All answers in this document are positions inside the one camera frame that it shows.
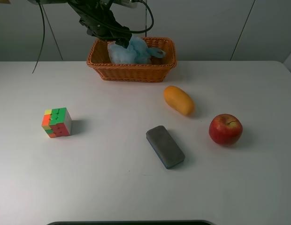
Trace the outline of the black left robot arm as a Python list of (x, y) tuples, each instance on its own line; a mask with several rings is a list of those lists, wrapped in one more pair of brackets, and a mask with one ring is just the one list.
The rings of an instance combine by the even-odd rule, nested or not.
[(87, 34), (103, 41), (114, 41), (128, 48), (132, 33), (114, 17), (110, 7), (112, 0), (103, 3), (100, 0), (68, 0), (67, 3), (80, 16), (80, 24), (87, 28)]

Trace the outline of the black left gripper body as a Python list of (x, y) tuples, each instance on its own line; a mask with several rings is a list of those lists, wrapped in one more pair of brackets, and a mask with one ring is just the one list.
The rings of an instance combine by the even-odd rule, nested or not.
[(79, 22), (87, 28), (87, 34), (97, 37), (106, 42), (117, 41), (119, 39), (129, 40), (132, 34), (129, 28), (118, 23), (111, 10), (104, 11), (100, 17), (92, 14), (91, 11), (79, 10)]

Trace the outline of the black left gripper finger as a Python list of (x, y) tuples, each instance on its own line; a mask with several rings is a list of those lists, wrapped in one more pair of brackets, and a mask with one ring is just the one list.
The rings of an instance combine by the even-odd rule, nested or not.
[(128, 47), (129, 46), (130, 41), (126, 40), (126, 39), (119, 39), (115, 41), (116, 45), (119, 45), (121, 47)]

